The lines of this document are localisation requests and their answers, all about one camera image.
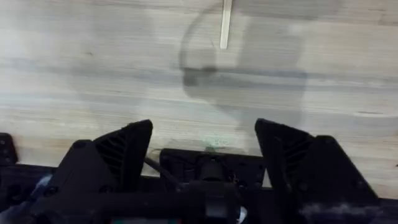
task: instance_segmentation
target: wooden table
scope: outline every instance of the wooden table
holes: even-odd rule
[[[163,147],[260,155],[256,118],[336,137],[398,198],[398,2],[0,0],[0,131],[22,163],[149,118]]]

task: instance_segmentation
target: wooden stick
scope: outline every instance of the wooden stick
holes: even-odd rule
[[[231,21],[232,0],[224,0],[223,20],[221,21],[220,48],[226,49],[228,46],[229,23]]]

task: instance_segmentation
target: cable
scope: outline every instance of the cable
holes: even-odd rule
[[[158,162],[148,157],[146,157],[144,161],[146,164],[148,164],[148,166],[152,167],[154,170],[164,176],[164,178],[173,184],[178,191],[184,189],[184,185],[182,185],[170,172],[165,170]]]

